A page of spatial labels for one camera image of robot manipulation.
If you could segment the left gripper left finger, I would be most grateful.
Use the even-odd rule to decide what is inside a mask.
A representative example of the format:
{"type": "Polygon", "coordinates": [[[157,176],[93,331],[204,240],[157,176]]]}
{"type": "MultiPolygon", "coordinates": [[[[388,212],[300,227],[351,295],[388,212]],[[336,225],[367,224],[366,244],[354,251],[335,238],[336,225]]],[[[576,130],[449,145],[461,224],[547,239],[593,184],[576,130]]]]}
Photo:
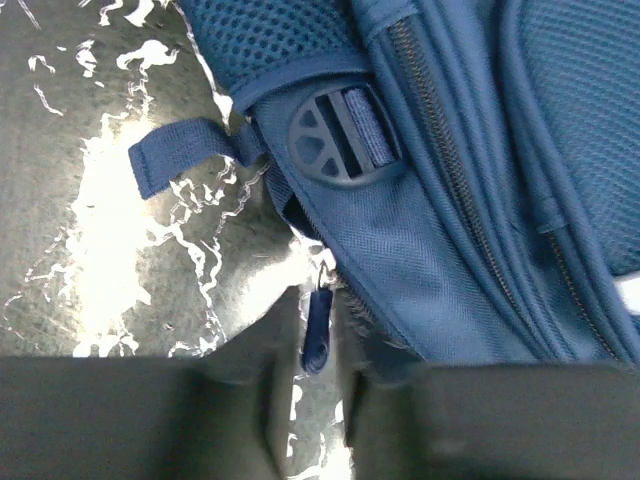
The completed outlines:
{"type": "Polygon", "coordinates": [[[299,293],[202,358],[5,357],[5,479],[281,479],[299,293]]]}

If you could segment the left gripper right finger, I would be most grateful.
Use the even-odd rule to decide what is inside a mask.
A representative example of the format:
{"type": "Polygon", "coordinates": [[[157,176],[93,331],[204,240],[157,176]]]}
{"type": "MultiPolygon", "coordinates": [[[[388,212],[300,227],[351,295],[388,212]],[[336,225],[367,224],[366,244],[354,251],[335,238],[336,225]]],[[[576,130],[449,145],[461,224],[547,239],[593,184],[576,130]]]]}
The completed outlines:
{"type": "Polygon", "coordinates": [[[635,479],[639,373],[611,363],[443,366],[334,300],[345,442],[359,479],[635,479]]]}

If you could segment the navy blue student backpack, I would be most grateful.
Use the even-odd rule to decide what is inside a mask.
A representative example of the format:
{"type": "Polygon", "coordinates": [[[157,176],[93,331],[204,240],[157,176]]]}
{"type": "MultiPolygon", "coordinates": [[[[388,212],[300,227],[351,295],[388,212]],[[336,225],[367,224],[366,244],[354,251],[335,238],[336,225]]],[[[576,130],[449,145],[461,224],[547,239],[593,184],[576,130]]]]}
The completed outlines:
{"type": "Polygon", "coordinates": [[[222,154],[332,253],[357,360],[639,362],[635,1],[184,1],[248,119],[152,131],[149,198],[222,154]]]}

